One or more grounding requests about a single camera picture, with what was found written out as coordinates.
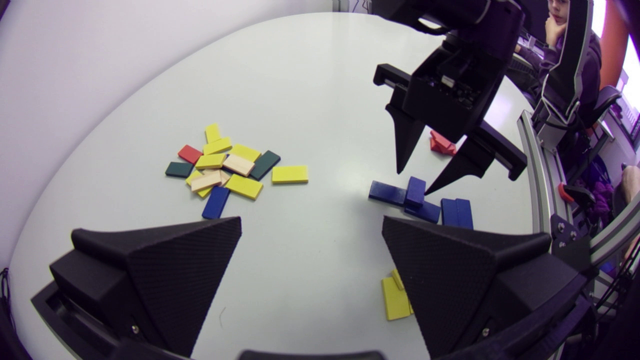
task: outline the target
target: white table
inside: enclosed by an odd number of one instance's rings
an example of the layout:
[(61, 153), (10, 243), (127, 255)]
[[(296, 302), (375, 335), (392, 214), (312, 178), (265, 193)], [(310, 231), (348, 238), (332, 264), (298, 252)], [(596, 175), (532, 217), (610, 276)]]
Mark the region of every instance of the white table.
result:
[[(201, 219), (205, 201), (164, 176), (205, 126), (308, 165), (309, 184), (272, 186), (255, 201), (232, 194), (223, 216), (243, 236), (193, 351), (235, 359), (242, 349), (335, 353), (379, 349), (389, 359), (425, 359), (414, 316), (388, 322), (380, 280), (394, 268), (372, 180), (432, 182), (449, 157), (429, 150), (429, 129), (404, 172), (395, 172), (392, 90), (372, 83), (376, 65), (412, 72), (442, 41), (370, 15), (316, 13), (263, 22), (189, 56), (138, 90), (60, 168), (35, 206), (11, 262), (13, 315), (35, 359), (71, 355), (30, 299), (51, 280), (48, 265), (72, 248), (73, 228), (120, 231)], [(522, 148), (516, 120), (531, 110), (505, 79), (487, 121)], [(509, 181), (494, 162), (427, 197), (470, 199), (478, 230), (531, 233), (527, 174)], [(486, 206), (493, 204), (494, 211)]]

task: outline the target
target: dark green block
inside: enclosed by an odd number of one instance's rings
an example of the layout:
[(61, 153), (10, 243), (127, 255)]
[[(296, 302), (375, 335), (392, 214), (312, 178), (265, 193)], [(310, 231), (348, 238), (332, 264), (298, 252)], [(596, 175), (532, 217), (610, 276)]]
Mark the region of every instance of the dark green block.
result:
[(267, 152), (262, 154), (262, 156), (255, 161), (255, 167), (249, 176), (256, 180), (262, 180), (262, 178), (278, 163), (278, 161), (280, 161), (280, 157), (267, 150)]
[(182, 177), (186, 179), (187, 177), (189, 177), (189, 175), (191, 175), (192, 170), (193, 170), (193, 164), (176, 163), (172, 161), (169, 164), (169, 167), (166, 168), (166, 171), (164, 172), (164, 174), (167, 176)]

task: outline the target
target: red block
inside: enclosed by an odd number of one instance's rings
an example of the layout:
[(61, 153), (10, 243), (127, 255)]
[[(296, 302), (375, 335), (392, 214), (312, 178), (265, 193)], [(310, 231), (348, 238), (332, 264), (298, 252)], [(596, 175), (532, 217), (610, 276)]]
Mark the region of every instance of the red block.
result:
[(178, 156), (185, 159), (186, 161), (195, 164), (198, 159), (202, 156), (202, 153), (198, 149), (194, 149), (189, 145), (185, 145), (180, 152), (178, 152)]
[(431, 130), (431, 150), (453, 156), (456, 154), (456, 144), (451, 143), (444, 136)]

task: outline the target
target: child's hand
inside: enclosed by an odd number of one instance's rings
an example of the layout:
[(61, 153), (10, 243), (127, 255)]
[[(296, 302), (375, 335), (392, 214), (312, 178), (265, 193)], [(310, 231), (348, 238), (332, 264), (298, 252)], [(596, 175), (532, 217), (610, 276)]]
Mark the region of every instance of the child's hand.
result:
[(562, 25), (556, 24), (556, 20), (551, 15), (551, 13), (549, 13), (549, 18), (545, 23), (545, 30), (547, 32), (547, 44), (549, 45), (549, 47), (556, 46), (558, 38), (562, 36), (562, 34), (564, 34), (565, 29), (566, 23)]

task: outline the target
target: purple shirt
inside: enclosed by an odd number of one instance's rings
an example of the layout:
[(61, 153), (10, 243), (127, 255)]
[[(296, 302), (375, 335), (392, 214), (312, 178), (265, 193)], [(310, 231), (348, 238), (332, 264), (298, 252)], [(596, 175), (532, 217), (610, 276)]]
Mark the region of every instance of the purple shirt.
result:
[[(536, 98), (540, 96), (540, 92), (542, 91), (542, 82), (545, 80), (545, 76), (547, 76), (549, 70), (560, 60), (563, 44), (564, 35), (558, 39), (555, 47), (545, 46), (543, 49), (544, 57), (542, 59), (532, 50), (525, 47), (520, 48), (518, 55), (527, 60), (533, 66), (533, 69), (538, 72), (539, 85), (532, 89)], [(602, 54), (600, 50), (600, 41), (598, 40), (598, 36), (592, 31), (591, 37), (589, 38), (589, 49), (587, 50), (584, 68), (582, 69), (582, 95), (580, 95), (581, 106), (578, 110), (581, 117), (588, 115), (593, 110), (598, 100), (601, 66)]]

